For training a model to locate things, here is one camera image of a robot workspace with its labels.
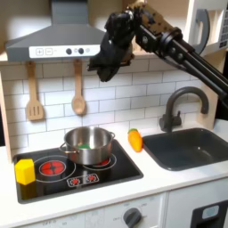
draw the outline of stovetop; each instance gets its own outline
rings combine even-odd
[[[36,181],[28,185],[16,184],[19,203],[50,199],[143,177],[116,140],[112,142],[110,159],[96,166],[77,165],[58,148],[17,155],[14,164],[20,159],[33,159]]]

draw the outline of toy carrot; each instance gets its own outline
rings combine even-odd
[[[143,148],[143,139],[138,130],[132,128],[128,131],[128,141],[136,152],[141,152]]]

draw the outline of faucet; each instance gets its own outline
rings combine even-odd
[[[180,126],[182,124],[181,112],[178,111],[176,117],[173,117],[173,108],[175,100],[183,94],[196,94],[202,101],[202,114],[208,114],[209,111],[209,101],[205,93],[197,87],[184,87],[176,90],[167,101],[166,114],[159,120],[160,129],[164,132],[171,133],[173,126]]]

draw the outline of gray range hood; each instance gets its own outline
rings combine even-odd
[[[52,26],[6,43],[8,61],[90,57],[104,32],[88,24],[87,0],[52,0]]]

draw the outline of wooden spatula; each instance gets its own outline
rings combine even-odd
[[[44,109],[37,99],[37,85],[35,77],[36,64],[28,62],[26,64],[28,72],[28,86],[30,93],[30,101],[26,107],[26,115],[29,120],[38,120],[44,117]]]
[[[75,97],[72,100],[72,109],[78,115],[82,115],[86,108],[86,102],[82,96],[82,61],[75,60]]]

